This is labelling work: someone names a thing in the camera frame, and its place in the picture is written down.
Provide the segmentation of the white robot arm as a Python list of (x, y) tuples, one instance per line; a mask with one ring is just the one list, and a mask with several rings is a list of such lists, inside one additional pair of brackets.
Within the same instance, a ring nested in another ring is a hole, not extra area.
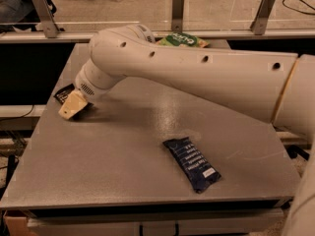
[(308, 142), (315, 138), (311, 55), (160, 45), (144, 25), (98, 31), (89, 54), (59, 111), (65, 119), (135, 77), (272, 123)]

